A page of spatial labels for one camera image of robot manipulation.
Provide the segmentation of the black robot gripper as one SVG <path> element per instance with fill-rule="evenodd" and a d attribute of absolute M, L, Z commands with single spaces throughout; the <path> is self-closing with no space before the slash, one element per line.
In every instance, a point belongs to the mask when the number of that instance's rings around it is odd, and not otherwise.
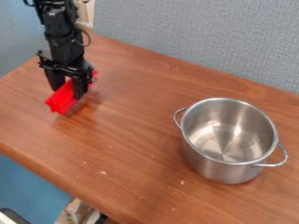
<path fill-rule="evenodd" d="M 84 59 L 91 37 L 76 25 L 77 7 L 72 0 L 33 0 L 33 8 L 49 47 L 48 52 L 37 52 L 40 68 L 53 91 L 71 78 L 73 97 L 79 100 L 92 83 L 93 66 Z"/>

